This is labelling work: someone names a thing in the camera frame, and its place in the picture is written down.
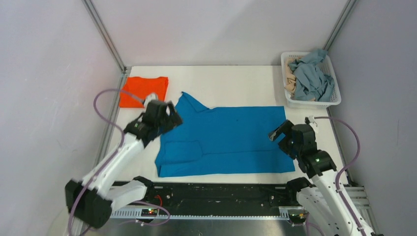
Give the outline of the blue t-shirt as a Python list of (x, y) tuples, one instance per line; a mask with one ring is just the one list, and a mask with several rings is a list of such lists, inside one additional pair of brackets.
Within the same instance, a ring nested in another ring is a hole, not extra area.
[(294, 162), (268, 138), (285, 119), (282, 106), (208, 108), (183, 92), (183, 123), (160, 138), (159, 177), (288, 173)]

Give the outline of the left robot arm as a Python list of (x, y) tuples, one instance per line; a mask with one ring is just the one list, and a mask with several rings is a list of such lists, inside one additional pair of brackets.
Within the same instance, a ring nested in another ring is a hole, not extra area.
[(65, 186), (65, 197), (70, 219), (99, 229), (120, 208), (140, 201), (148, 205), (154, 201), (153, 182), (135, 177), (121, 186), (113, 186), (116, 177), (147, 145), (162, 134), (182, 124), (172, 102), (151, 100), (146, 110), (121, 131), (121, 142), (82, 180), (70, 180)]

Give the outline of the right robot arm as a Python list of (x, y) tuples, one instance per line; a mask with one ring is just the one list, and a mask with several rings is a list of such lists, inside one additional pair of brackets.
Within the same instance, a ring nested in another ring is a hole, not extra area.
[(271, 141), (280, 135), (279, 148), (297, 161), (306, 177), (286, 184), (286, 200), (301, 205), (307, 214), (301, 217), (306, 228), (313, 227), (323, 236), (375, 236), (377, 233), (361, 216), (340, 178), (330, 154), (317, 147), (316, 117), (306, 117), (303, 124), (285, 120), (268, 134)]

